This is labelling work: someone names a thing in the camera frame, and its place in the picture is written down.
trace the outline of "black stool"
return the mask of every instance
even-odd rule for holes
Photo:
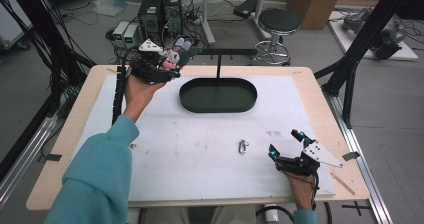
[[[258,25],[263,31],[271,34],[271,40],[261,41],[253,47],[258,49],[258,54],[253,60],[261,60],[270,65],[290,66],[289,51],[283,45],[282,36],[291,35],[299,30],[300,19],[286,10],[267,9],[259,15]]]

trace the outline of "power supply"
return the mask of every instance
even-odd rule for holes
[[[141,28],[159,34],[164,26],[163,0],[143,0],[138,11]]]
[[[127,31],[124,35],[125,46],[127,49],[132,47],[139,47],[141,44],[140,32],[138,30],[138,25],[130,24],[128,25]]]
[[[257,2],[257,0],[246,0],[234,9],[233,14],[243,18],[249,18],[250,14],[255,11]]]
[[[164,0],[168,35],[183,34],[181,0]]]
[[[115,46],[125,48],[124,35],[127,27],[130,23],[127,21],[121,21],[113,31],[113,39],[115,39]]]

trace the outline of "person's hand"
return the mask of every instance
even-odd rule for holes
[[[297,209],[312,210],[312,192],[314,177],[298,176],[293,173],[284,172],[289,180],[293,194],[293,201]]]
[[[125,87],[125,100],[127,107],[124,115],[134,123],[138,120],[144,108],[152,100],[155,92],[165,86],[165,83],[147,84],[133,75],[129,75]]]

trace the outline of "person's leg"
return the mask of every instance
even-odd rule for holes
[[[255,224],[255,206],[219,206],[211,224]]]
[[[149,208],[145,214],[144,224],[189,224],[187,207]]]

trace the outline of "person's arm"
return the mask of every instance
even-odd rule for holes
[[[139,134],[134,123],[162,86],[129,76],[124,114],[106,133],[90,137],[75,155],[44,223],[127,221],[132,164],[128,146]]]
[[[312,193],[314,177],[298,176],[292,173],[285,173],[289,180],[293,201],[297,210],[294,211],[294,224],[314,224],[317,223],[316,213],[312,210]]]

